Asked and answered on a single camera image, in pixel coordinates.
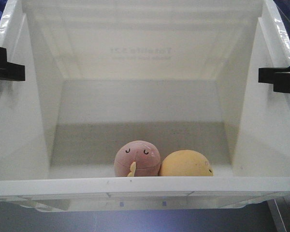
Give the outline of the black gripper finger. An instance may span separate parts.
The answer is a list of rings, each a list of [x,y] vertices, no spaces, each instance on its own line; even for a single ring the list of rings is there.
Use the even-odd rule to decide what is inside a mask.
[[[290,94],[290,66],[286,68],[259,68],[258,82],[272,84],[274,92]]]
[[[0,80],[25,81],[25,66],[8,62],[7,50],[0,47]]]

